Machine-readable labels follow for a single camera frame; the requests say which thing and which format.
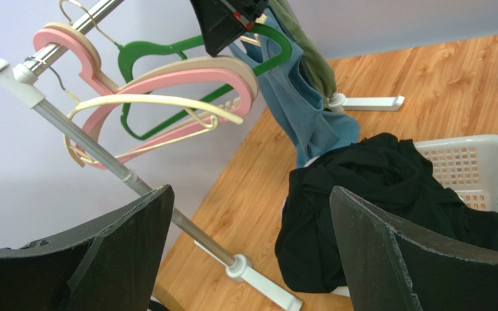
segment wood plank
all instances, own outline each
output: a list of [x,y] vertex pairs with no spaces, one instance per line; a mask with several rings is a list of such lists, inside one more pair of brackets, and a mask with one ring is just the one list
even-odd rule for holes
[[[354,112],[361,137],[390,132],[417,141],[498,134],[498,36],[331,62],[348,97],[403,95],[397,112]],[[193,221],[232,253],[282,285],[274,243],[294,168],[294,148],[266,110],[217,180]],[[155,294],[171,310],[280,310],[182,234],[164,259]],[[303,310],[352,310],[350,299],[296,295]]]

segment wall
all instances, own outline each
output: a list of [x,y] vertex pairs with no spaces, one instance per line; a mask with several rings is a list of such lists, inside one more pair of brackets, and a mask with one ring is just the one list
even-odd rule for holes
[[[51,21],[65,21],[57,0],[0,0],[0,58],[17,64],[33,53],[32,35]],[[91,6],[96,0],[82,1]],[[489,0],[290,0],[309,37],[330,58],[385,51],[441,41],[498,33],[498,1]],[[149,40],[172,43],[198,34],[188,0],[126,0],[111,13],[101,28],[119,43]],[[74,18],[81,11],[65,3]],[[117,50],[100,34],[88,38],[100,50],[103,70],[122,83],[116,66]],[[203,49],[189,56],[203,55]],[[136,65],[135,74],[175,60],[148,57]],[[78,79],[80,69],[67,53],[55,69],[78,97],[96,96]],[[74,103],[58,88],[50,72],[37,86],[62,111]],[[198,98],[213,86],[168,89],[159,93]],[[259,99],[242,126],[226,124],[217,131],[163,147],[131,161],[150,185],[171,184],[176,206],[191,216],[264,108]],[[148,106],[133,109],[135,129],[141,131],[174,111]],[[81,124],[88,113],[77,119]],[[136,145],[123,133],[118,111],[104,127],[101,143],[113,152]],[[94,168],[79,168],[62,144],[62,136],[35,112],[29,111],[0,88],[0,248],[20,247],[130,202],[136,195],[112,174]],[[171,227],[167,249],[179,230]]]

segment white plastic basket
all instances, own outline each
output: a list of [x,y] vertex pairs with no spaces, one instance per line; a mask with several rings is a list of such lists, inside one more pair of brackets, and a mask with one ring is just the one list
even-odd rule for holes
[[456,191],[466,205],[498,212],[498,135],[414,143],[433,162],[433,176]]

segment black clothing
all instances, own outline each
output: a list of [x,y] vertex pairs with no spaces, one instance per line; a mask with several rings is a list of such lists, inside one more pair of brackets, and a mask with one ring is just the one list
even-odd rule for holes
[[289,184],[275,251],[284,281],[298,292],[346,285],[329,209],[336,185],[431,231],[498,251],[498,214],[468,208],[439,184],[411,140],[383,133],[332,150],[293,170]]

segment garment rack pole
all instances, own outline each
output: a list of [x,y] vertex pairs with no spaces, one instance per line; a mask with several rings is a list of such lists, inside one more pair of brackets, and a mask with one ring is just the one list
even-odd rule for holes
[[[117,8],[123,1],[124,0],[102,0],[90,8],[88,12],[97,23]],[[73,23],[72,27],[83,34],[86,34],[94,28],[94,24],[90,16],[84,14]],[[34,75],[40,76],[48,66],[55,63],[55,61],[67,51],[68,49],[61,45],[49,44],[34,55],[35,60],[27,60],[23,65]],[[130,169],[105,150],[105,148],[94,141],[49,101],[44,99],[38,105],[35,105],[33,110],[39,113],[44,119],[48,120],[62,133],[70,137],[79,146],[83,147],[88,154],[100,161],[110,172],[115,174],[122,182],[136,191],[140,196],[152,190],[149,185],[137,177]],[[172,212],[172,222],[210,251],[225,265],[233,266],[235,264],[235,258],[228,250],[216,243],[177,208],[174,208],[174,211]]]

